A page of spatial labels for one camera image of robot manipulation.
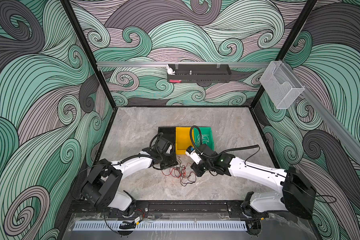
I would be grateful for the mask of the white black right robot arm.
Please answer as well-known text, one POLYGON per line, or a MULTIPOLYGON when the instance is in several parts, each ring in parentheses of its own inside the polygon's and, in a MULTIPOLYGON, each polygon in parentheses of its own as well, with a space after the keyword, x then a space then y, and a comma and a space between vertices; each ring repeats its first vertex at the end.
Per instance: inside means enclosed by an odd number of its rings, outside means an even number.
POLYGON ((245 203, 258 213, 268 211, 288 211, 306 220, 313 217, 317 190, 310 180, 299 170, 270 168, 236 157, 222 154, 209 159, 196 151, 186 151, 194 163, 191 168, 198 177, 204 172, 247 179, 272 189, 269 193, 250 194, 245 203))

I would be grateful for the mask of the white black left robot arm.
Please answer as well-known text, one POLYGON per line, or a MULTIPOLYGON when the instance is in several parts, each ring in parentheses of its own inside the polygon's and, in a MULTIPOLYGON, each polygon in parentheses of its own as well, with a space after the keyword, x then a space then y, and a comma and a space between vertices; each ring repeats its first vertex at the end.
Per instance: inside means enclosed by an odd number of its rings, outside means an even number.
POLYGON ((113 208, 130 215, 135 199, 127 192, 118 190, 120 182, 132 174, 155 165, 160 165, 159 170, 161 171, 176 163, 175 152, 158 154, 149 148, 121 161, 109 162, 102 159, 91 169, 84 180, 81 194, 97 210, 113 208))

